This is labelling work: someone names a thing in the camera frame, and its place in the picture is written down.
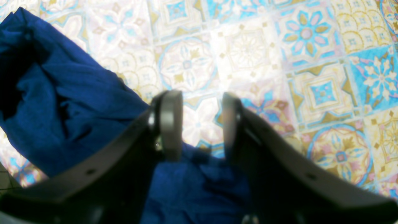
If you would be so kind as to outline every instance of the patterned tile floor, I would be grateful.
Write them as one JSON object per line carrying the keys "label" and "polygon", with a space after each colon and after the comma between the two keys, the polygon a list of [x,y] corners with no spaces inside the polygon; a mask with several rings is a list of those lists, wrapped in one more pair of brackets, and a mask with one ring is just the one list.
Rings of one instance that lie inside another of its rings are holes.
{"label": "patterned tile floor", "polygon": [[[0,0],[0,21],[19,6],[145,101],[182,90],[186,142],[223,157],[235,92],[322,168],[398,199],[398,0]],[[0,136],[23,187],[46,178]]]}

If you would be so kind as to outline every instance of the floral tile pattern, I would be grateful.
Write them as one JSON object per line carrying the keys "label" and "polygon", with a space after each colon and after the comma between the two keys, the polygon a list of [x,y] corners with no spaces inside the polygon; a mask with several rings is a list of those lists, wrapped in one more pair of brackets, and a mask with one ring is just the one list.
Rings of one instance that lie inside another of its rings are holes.
{"label": "floral tile pattern", "polygon": [[154,41],[164,41],[202,30],[201,0],[148,0]]}
{"label": "floral tile pattern", "polygon": [[361,120],[328,126],[301,138],[307,158],[325,170],[357,186],[374,180],[371,147]]}
{"label": "floral tile pattern", "polygon": [[332,6],[347,53],[391,44],[387,25],[374,0],[334,0]]}
{"label": "floral tile pattern", "polygon": [[398,61],[393,46],[362,51],[349,59],[366,114],[397,105]]}
{"label": "floral tile pattern", "polygon": [[287,85],[283,78],[258,80],[230,89],[241,98],[243,105],[267,121],[281,135],[292,133],[293,110],[289,102]]}
{"label": "floral tile pattern", "polygon": [[343,61],[310,67],[287,76],[300,130],[359,115]]}
{"label": "floral tile pattern", "polygon": [[118,1],[90,7],[88,33],[96,55],[120,48],[147,46],[152,41],[145,1]]}
{"label": "floral tile pattern", "polygon": [[375,171],[378,179],[398,173],[398,111],[385,110],[365,117],[364,124],[373,147]]}
{"label": "floral tile pattern", "polygon": [[281,56],[275,30],[268,17],[224,26],[212,33],[222,82],[253,82],[281,73]]}
{"label": "floral tile pattern", "polygon": [[383,18],[387,22],[388,31],[394,42],[398,41],[398,2],[396,0],[376,0]]}
{"label": "floral tile pattern", "polygon": [[204,0],[215,25],[255,17],[267,12],[267,0]]}
{"label": "floral tile pattern", "polygon": [[187,37],[155,49],[166,89],[191,93],[217,88],[219,75],[209,35]]}
{"label": "floral tile pattern", "polygon": [[341,43],[327,1],[278,12],[275,26],[286,66],[297,67],[340,56]]}
{"label": "floral tile pattern", "polygon": [[[0,0],[0,22],[20,6],[145,102],[182,90],[187,143],[224,157],[233,92],[323,169],[398,200],[397,0]],[[1,129],[0,163],[23,187],[47,178]]]}

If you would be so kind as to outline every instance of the screw hole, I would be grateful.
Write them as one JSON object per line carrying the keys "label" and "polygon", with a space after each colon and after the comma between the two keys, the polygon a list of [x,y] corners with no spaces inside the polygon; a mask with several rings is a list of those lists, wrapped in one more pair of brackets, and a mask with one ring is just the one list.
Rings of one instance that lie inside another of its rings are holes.
{"label": "screw hole", "polygon": [[91,174],[93,174],[95,172],[96,172],[95,169],[89,169],[89,170],[86,171],[86,175],[91,175]]}
{"label": "screw hole", "polygon": [[307,173],[306,176],[308,178],[310,178],[311,180],[313,180],[313,181],[315,181],[317,179],[317,177],[314,174],[312,174],[312,173]]}

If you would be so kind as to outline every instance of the blue cloth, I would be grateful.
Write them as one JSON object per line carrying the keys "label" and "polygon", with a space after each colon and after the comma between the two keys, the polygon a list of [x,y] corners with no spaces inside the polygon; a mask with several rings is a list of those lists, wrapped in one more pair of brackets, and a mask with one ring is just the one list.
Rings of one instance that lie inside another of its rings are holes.
{"label": "blue cloth", "polygon": [[[53,177],[100,150],[148,108],[115,73],[25,9],[0,24],[0,126],[24,157]],[[240,223],[246,179],[184,144],[160,163],[141,223]]]}

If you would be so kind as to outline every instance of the blue fabric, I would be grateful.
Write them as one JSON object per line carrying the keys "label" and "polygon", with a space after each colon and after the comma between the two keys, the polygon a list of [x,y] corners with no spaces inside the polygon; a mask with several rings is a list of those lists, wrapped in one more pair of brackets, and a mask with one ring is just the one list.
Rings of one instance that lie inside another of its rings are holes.
{"label": "blue fabric", "polygon": [[[49,23],[20,8],[0,24],[0,126],[53,177],[97,152],[148,108]],[[181,163],[157,166],[141,223],[240,223],[246,179],[184,144]]]}

